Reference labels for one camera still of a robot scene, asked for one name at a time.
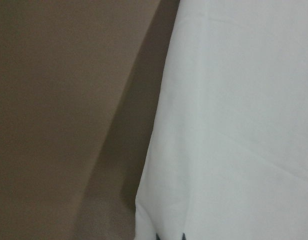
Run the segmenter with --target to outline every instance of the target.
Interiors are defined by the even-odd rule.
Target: brown wall
[[[0,1],[0,240],[133,238],[177,3]]]
[[[159,0],[0,1],[0,240],[61,240]]]

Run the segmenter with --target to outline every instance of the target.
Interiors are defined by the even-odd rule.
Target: white cloth
[[[308,0],[181,0],[135,240],[308,240]]]

